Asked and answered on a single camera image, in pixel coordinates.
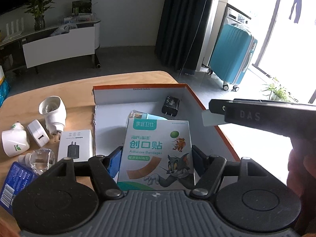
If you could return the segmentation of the right hand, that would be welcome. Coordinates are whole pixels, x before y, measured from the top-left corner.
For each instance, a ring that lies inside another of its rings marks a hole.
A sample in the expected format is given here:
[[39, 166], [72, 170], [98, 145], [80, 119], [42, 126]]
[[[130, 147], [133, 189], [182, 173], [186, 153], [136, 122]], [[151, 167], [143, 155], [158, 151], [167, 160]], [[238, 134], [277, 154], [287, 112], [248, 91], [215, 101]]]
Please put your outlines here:
[[315, 236], [315, 140], [292, 137], [291, 144], [287, 186], [302, 202], [295, 231], [301, 236]]

